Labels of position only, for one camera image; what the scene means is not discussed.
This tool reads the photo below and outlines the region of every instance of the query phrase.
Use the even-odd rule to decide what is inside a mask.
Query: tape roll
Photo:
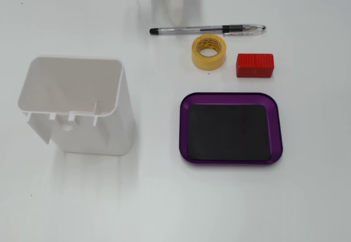
[[[200,52],[205,49],[213,49],[217,52],[212,57],[207,57]],[[193,42],[193,63],[200,69],[210,71],[223,65],[227,47],[222,38],[217,35],[201,35]]]

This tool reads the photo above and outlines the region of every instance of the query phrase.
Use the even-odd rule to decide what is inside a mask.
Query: red textured block
[[[272,54],[238,54],[237,77],[272,77],[274,58]]]

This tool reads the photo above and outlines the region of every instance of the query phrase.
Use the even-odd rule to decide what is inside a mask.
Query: plastic container
[[[36,58],[18,106],[47,144],[65,152],[123,155],[131,147],[134,118],[116,59]]]

